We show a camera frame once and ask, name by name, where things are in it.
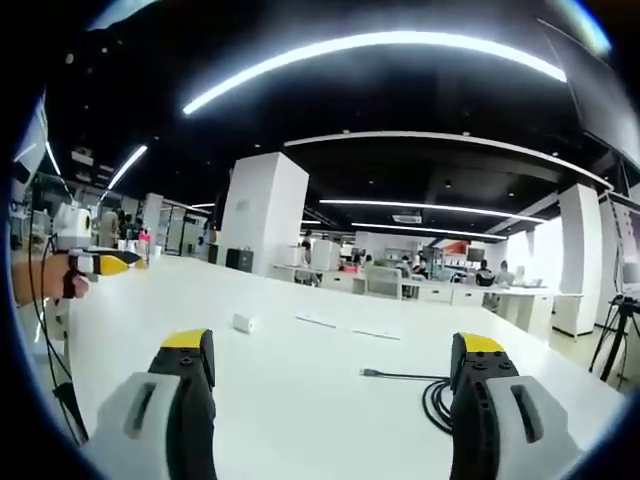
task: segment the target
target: black ceiling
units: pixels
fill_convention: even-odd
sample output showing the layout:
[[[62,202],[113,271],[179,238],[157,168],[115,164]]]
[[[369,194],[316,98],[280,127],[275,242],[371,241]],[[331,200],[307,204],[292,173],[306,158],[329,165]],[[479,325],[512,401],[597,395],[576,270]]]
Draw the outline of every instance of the black ceiling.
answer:
[[[553,64],[535,17],[571,33],[545,2],[529,0],[273,3],[156,2],[107,30],[79,37],[47,87],[50,141],[63,174],[73,178],[87,168],[71,160],[74,148],[88,148],[96,165],[117,169],[146,144],[148,152],[115,190],[204,203],[224,195],[237,159],[280,150],[310,174],[310,211],[341,229],[350,222],[387,224],[390,214],[410,212],[337,208],[318,200],[518,213],[577,178],[529,155],[451,141],[384,138],[291,147],[285,142],[343,131],[470,132],[557,152],[614,184],[621,179],[613,157],[606,160],[607,148],[582,131],[566,84],[464,50],[378,46],[321,56],[263,75],[186,117],[182,107],[212,85],[319,40],[399,29],[458,32]],[[594,3],[596,11],[603,10]],[[45,162],[43,168],[50,167]],[[96,169],[89,172],[93,183],[105,186]],[[501,221],[426,212],[423,217],[425,227],[477,232]]]

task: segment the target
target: black speaker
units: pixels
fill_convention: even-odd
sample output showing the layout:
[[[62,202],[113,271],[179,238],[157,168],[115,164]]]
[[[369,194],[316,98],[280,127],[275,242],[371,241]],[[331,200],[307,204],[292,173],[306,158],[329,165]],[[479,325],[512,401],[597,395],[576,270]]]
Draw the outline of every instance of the black speaker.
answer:
[[[207,258],[209,263],[217,263],[218,262],[218,246],[217,245],[209,245],[209,257]]]
[[[253,269],[253,252],[251,250],[230,248],[227,250],[226,266],[235,270],[251,273]]]

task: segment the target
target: floor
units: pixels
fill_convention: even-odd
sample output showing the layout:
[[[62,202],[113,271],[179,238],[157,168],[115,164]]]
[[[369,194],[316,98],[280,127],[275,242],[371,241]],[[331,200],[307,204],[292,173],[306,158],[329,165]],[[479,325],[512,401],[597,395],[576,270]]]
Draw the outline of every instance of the floor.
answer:
[[[601,334],[602,328],[596,326],[593,333],[589,335],[583,335],[574,340],[573,338],[563,333],[552,330],[551,336],[549,337],[549,346],[572,360],[574,363],[577,363],[578,365],[583,366],[585,369],[588,369],[591,365],[591,359],[593,358],[593,354],[596,350]],[[613,333],[607,335],[605,338],[605,341],[601,348],[601,353],[598,355],[598,358],[594,365],[594,375],[599,376],[600,372],[602,371],[612,342]],[[619,390],[621,393],[626,394],[631,390],[631,384],[624,377],[621,379],[619,375],[620,369],[622,367],[623,357],[624,348],[620,348],[620,351],[616,356],[613,370],[609,375],[607,383],[611,387]]]

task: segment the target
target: human hand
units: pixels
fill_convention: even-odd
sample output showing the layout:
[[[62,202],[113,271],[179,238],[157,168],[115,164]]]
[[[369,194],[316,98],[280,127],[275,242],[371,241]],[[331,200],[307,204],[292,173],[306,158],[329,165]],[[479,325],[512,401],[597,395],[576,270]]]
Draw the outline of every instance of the human hand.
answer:
[[[69,255],[52,255],[44,261],[43,268],[43,295],[45,297],[62,298],[64,296],[64,276],[69,271]],[[89,284],[80,275],[74,275],[71,282],[75,288],[75,298],[84,297],[89,290]]]

